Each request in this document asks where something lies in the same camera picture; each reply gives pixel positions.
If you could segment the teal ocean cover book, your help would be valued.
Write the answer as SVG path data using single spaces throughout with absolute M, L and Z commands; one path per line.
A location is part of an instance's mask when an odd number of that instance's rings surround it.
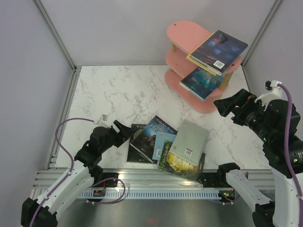
M 223 77 L 224 75 L 213 75 L 197 67 L 183 78 L 179 84 L 201 101 L 205 101 L 220 86 Z

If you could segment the yellow cover book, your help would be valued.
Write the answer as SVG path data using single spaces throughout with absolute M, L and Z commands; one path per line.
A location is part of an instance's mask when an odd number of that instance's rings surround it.
M 224 63 L 218 60 L 218 57 L 214 52 L 214 47 L 219 42 L 213 41 L 214 35 L 215 33 L 211 33 L 200 45 L 186 56 L 186 59 L 213 75 L 221 76 Z

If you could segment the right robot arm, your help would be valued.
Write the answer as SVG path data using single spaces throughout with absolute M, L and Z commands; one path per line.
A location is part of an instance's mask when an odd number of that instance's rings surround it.
M 246 202 L 257 227 L 300 227 L 303 224 L 303 142 L 296 136 L 300 114 L 287 88 L 278 85 L 255 96 L 245 89 L 214 102 L 219 114 L 249 127 L 263 142 L 275 183 L 275 200 L 252 185 L 236 163 L 202 174 L 204 187 L 232 187 Z

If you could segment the dark blue Robinson Crusoe book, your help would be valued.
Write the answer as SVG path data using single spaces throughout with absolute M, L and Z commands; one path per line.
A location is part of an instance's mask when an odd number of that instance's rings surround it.
M 248 44 L 221 31 L 217 30 L 213 36 L 213 41 L 218 42 L 214 47 L 214 52 L 218 60 L 224 63 L 222 67 L 222 74 L 227 68 L 244 52 Z

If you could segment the black Moon and Sixpence book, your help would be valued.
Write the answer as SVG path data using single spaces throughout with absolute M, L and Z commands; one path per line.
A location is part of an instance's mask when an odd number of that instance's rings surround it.
M 135 133 L 130 137 L 130 142 L 137 137 L 137 135 L 142 131 L 142 129 L 146 126 L 146 124 L 132 124 L 131 128 L 135 130 Z M 141 163 L 141 164 L 156 164 L 157 161 L 154 160 L 150 162 L 144 156 L 142 156 L 136 149 L 134 149 L 131 145 L 128 147 L 128 155 L 127 155 L 128 163 Z

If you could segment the blue Wuthering Heights book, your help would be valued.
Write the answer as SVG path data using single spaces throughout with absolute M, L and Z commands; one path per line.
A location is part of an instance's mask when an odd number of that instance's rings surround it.
M 164 122 L 157 115 L 143 128 L 143 130 L 130 142 L 130 146 L 134 148 L 140 155 L 142 155 L 150 163 L 155 159 L 153 156 L 156 134 L 157 132 L 166 132 L 170 134 L 177 134 L 177 131 L 169 124 Z

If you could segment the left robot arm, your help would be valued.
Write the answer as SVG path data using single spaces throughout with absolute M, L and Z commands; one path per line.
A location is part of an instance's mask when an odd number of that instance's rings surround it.
M 135 134 L 135 129 L 114 121 L 96 121 L 89 139 L 75 156 L 68 154 L 71 165 L 43 194 L 36 199 L 27 198 L 22 204 L 23 227 L 55 227 L 60 216 L 88 188 L 103 186 L 117 177 L 104 177 L 98 164 L 102 154 L 111 147 L 120 147 Z

